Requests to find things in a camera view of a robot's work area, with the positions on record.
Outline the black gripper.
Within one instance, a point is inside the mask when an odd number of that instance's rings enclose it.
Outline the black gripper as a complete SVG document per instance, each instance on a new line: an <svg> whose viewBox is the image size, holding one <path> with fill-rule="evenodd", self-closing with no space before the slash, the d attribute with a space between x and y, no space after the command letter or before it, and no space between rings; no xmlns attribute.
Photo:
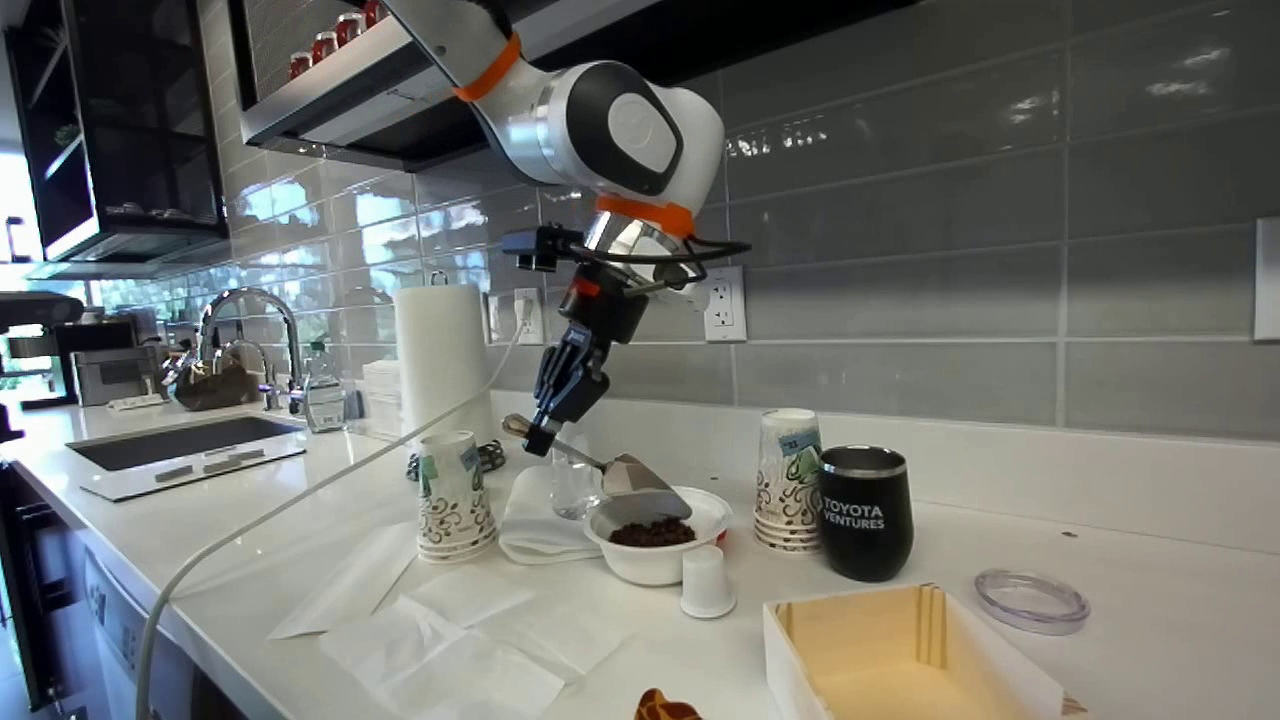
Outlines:
<svg viewBox="0 0 1280 720"><path fill-rule="evenodd" d="M561 344L546 347L526 451L548 457L561 423L575 423L610 390L610 347L630 344L639 328L647 297L630 270L610 265L581 265L561 315L568 319Z"/></svg>

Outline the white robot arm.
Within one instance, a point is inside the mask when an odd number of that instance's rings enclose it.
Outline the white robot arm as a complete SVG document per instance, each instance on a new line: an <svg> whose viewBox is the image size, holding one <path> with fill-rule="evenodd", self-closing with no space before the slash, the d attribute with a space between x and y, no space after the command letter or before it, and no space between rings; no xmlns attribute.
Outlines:
<svg viewBox="0 0 1280 720"><path fill-rule="evenodd" d="M625 60L535 67L518 29L485 0L384 0L449 75L510 164L548 189L598 196L588 233L546 223L506 250L554 270L573 260L563 335L541 355L526 449L546 457L610 390L610 347L630 344L662 287L705 278L735 238L699 238L696 213L723 150L722 112L694 89L646 79Z"/></svg>

